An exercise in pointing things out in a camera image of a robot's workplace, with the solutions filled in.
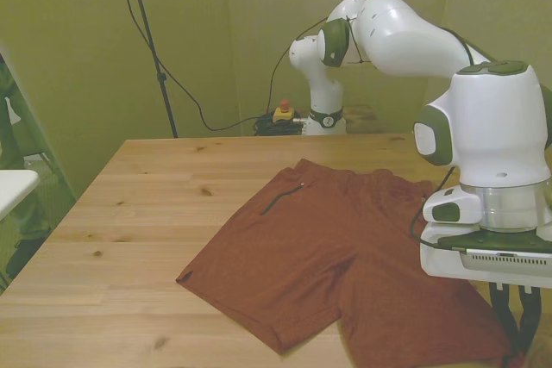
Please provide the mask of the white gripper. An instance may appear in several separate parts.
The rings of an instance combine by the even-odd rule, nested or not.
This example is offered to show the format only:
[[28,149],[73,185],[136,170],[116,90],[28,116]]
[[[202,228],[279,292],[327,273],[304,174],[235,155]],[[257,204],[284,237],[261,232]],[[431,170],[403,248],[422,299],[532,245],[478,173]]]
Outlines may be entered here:
[[422,232],[423,270],[435,277],[490,282],[491,305],[512,353],[519,352],[518,325],[510,310],[510,285],[520,285],[523,313],[519,344],[530,350],[542,314],[541,291],[551,285],[550,232],[504,233],[452,224],[430,223]]

